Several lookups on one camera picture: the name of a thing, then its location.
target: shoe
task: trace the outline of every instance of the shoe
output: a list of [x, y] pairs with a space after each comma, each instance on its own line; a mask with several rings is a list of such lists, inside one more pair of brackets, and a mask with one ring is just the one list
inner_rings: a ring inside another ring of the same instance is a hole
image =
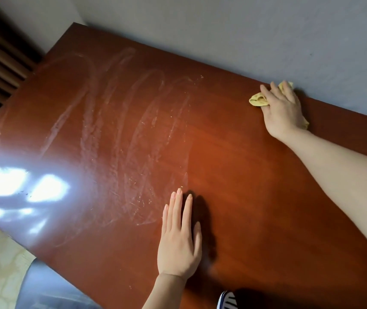
[[217, 309], [238, 309], [234, 293], [224, 291], [219, 297]]

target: wooden table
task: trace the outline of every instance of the wooden table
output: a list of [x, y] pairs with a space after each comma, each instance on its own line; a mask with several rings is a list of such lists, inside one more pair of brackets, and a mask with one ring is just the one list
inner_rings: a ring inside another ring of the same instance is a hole
[[[204, 235], [182, 308], [240, 288], [268, 307], [366, 308], [367, 240], [269, 136], [258, 90], [73, 24], [0, 110], [0, 228], [103, 307], [139, 309], [182, 187]], [[367, 116], [303, 106], [313, 133], [367, 154]]]

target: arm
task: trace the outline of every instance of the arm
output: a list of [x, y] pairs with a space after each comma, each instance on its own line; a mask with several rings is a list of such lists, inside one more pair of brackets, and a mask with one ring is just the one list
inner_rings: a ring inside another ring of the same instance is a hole
[[162, 234], [158, 249], [159, 275], [142, 309], [178, 309], [186, 280], [190, 278], [202, 257], [200, 223], [191, 233], [192, 195], [186, 199], [182, 214], [182, 190], [173, 192], [170, 204], [162, 215]]
[[269, 106], [262, 108], [268, 132], [301, 159], [324, 192], [367, 238], [367, 156], [303, 130], [300, 103], [286, 82], [285, 95], [271, 83], [261, 86]]

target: forearm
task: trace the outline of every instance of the forearm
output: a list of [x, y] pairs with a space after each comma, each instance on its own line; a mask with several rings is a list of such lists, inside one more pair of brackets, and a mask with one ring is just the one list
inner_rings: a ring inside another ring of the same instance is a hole
[[142, 309], [178, 309], [185, 281], [174, 275], [160, 274]]
[[367, 237], [367, 156], [297, 130], [282, 141]]

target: reddish-brown wood surface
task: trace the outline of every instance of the reddish-brown wood surface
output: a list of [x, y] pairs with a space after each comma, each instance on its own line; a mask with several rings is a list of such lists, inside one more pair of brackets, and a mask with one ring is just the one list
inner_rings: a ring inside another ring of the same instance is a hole
[[[214, 308], [240, 288], [268, 307], [366, 308], [367, 240], [269, 136], [248, 103], [258, 90], [72, 25], [0, 110], [0, 166], [30, 174], [0, 196], [0, 228], [104, 308], [138, 309], [157, 275], [164, 204], [182, 186], [204, 235], [182, 308]], [[313, 133], [367, 154], [367, 116], [302, 103]], [[31, 201], [45, 174], [66, 194]]]

